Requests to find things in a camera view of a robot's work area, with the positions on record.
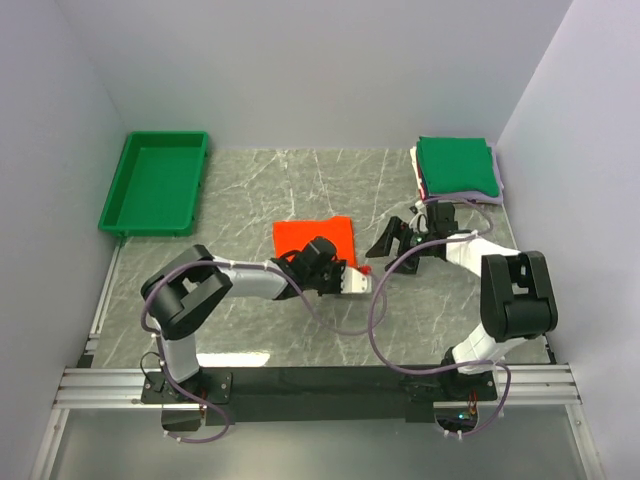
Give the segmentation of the orange t shirt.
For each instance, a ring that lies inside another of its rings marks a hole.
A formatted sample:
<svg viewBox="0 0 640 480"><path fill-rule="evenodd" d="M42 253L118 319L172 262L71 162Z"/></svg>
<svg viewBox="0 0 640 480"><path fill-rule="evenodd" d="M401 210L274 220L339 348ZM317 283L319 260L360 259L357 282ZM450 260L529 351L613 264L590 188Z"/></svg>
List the orange t shirt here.
<svg viewBox="0 0 640 480"><path fill-rule="evenodd" d="M323 237L336 247L339 260L345 260L350 267L358 266L353 223L349 217L278 221L273 223L272 235L276 257L293 250L301 251L314 238Z"/></svg>

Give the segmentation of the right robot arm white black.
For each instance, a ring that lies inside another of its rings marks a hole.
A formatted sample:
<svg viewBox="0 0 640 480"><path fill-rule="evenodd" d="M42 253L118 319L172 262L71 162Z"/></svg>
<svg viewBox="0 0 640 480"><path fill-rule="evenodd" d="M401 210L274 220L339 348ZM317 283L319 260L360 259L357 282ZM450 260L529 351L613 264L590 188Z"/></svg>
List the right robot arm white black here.
<svg viewBox="0 0 640 480"><path fill-rule="evenodd" d="M449 348L440 366L402 367L410 393L432 401L493 400L492 371L512 349L557 326L558 310L544 255L502 247L462 229L452 202L431 201L405 222L392 217L369 258L396 256L385 273L414 275L424 257L459 266L480 280L480 321Z"/></svg>

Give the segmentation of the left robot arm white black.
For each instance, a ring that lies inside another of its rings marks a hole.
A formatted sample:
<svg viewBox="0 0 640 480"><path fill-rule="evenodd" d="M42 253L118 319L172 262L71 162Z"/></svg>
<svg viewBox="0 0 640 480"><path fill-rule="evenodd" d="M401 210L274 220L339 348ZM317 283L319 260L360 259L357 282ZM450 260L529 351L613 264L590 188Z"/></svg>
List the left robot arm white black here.
<svg viewBox="0 0 640 480"><path fill-rule="evenodd" d="M223 299L281 301L307 290L320 296L348 294L354 272L324 237L263 263L234 263L201 244L190 247L141 287L141 326L156 338L164 389L179 402L210 397L195 334Z"/></svg>

